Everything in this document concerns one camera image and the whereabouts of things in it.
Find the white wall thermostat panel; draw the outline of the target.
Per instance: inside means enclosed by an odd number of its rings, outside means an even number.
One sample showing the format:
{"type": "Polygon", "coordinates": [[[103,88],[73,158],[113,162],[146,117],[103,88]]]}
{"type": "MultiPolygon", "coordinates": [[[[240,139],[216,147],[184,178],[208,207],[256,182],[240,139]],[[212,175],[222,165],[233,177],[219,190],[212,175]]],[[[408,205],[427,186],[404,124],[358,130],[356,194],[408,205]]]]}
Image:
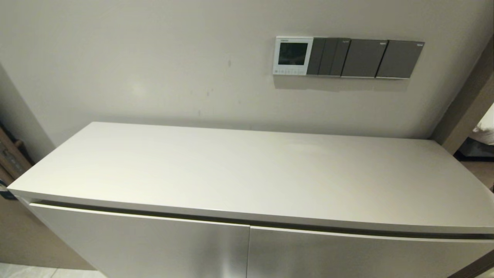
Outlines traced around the white wall thermostat panel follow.
{"type": "Polygon", "coordinates": [[[277,36],[275,39],[274,75],[307,75],[314,37],[277,36]]]}

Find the white sideboard cabinet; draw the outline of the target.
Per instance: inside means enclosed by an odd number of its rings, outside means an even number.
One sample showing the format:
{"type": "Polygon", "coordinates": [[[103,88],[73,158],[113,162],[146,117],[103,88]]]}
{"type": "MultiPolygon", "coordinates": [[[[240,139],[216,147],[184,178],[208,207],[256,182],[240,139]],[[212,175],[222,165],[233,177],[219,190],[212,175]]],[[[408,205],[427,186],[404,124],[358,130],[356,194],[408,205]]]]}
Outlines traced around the white sideboard cabinet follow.
{"type": "MultiPolygon", "coordinates": [[[[93,122],[8,190],[29,210],[494,240],[494,193],[423,139],[93,122]]],[[[493,267],[494,250],[448,278],[493,267]]]]}

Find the white cabinet door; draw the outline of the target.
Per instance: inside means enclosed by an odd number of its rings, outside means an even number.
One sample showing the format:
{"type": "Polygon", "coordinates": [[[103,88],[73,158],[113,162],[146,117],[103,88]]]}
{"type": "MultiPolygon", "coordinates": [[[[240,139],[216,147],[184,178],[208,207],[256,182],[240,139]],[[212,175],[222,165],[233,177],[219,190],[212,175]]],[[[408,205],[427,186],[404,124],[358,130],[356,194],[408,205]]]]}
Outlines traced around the white cabinet door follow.
{"type": "Polygon", "coordinates": [[[107,278],[246,278],[248,225],[40,203],[29,208],[107,278]]]}
{"type": "Polygon", "coordinates": [[[448,278],[494,240],[420,239],[252,227],[247,278],[448,278]]]}

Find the dark bed base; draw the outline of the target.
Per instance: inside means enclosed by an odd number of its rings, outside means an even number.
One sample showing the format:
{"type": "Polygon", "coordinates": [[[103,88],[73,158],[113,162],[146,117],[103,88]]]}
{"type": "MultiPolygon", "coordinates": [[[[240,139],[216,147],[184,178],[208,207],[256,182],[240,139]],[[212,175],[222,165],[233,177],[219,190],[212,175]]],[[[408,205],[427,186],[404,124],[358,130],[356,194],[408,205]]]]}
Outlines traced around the dark bed base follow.
{"type": "Polygon", "coordinates": [[[459,161],[494,162],[494,145],[468,137],[453,156],[459,161]]]}

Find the white bedding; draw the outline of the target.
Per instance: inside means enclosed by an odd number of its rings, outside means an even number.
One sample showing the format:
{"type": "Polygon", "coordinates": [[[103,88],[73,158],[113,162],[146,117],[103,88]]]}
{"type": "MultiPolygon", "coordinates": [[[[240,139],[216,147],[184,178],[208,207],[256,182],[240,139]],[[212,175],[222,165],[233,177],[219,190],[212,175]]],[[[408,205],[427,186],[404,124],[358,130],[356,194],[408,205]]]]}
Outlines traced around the white bedding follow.
{"type": "Polygon", "coordinates": [[[482,144],[494,146],[494,104],[477,123],[470,137],[482,144]]]}

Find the grey triple rocker switch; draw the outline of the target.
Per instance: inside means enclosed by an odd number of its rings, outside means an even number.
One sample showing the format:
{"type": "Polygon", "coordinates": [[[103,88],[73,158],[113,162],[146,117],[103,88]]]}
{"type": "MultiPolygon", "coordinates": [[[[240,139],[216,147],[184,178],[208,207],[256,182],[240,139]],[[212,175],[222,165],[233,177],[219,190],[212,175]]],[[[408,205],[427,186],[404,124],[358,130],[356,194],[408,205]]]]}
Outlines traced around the grey triple rocker switch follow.
{"type": "Polygon", "coordinates": [[[340,77],[350,44],[347,37],[315,37],[306,74],[340,77]]]}

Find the grey single wall switch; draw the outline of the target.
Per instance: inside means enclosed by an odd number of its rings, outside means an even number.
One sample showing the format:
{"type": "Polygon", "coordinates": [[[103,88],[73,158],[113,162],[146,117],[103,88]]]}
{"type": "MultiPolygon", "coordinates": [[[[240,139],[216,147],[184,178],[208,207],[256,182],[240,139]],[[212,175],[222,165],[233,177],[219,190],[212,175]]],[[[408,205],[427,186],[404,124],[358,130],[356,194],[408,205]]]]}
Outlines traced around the grey single wall switch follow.
{"type": "Polygon", "coordinates": [[[351,40],[341,77],[375,78],[381,64],[388,40],[351,40]]]}
{"type": "Polygon", "coordinates": [[[424,46],[424,42],[389,40],[376,78],[409,79],[424,46]]]}

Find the brown door frame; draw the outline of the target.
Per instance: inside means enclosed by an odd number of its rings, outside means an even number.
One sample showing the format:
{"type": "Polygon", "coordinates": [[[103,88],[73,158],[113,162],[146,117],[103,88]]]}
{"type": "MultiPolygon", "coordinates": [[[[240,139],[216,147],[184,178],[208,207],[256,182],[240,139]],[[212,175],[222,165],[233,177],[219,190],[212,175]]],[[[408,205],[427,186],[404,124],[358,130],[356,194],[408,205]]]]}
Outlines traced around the brown door frame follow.
{"type": "Polygon", "coordinates": [[[494,35],[430,139],[453,155],[494,104],[494,35]]]}

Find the brown wooden slat frame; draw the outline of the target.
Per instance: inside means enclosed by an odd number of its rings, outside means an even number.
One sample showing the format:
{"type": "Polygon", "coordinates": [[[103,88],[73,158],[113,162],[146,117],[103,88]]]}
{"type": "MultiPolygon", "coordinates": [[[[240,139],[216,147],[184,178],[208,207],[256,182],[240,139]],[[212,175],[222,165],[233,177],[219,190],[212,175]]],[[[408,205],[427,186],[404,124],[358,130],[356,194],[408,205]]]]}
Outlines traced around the brown wooden slat frame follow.
{"type": "Polygon", "coordinates": [[[0,124],[0,181],[10,185],[33,165],[23,141],[0,124]]]}

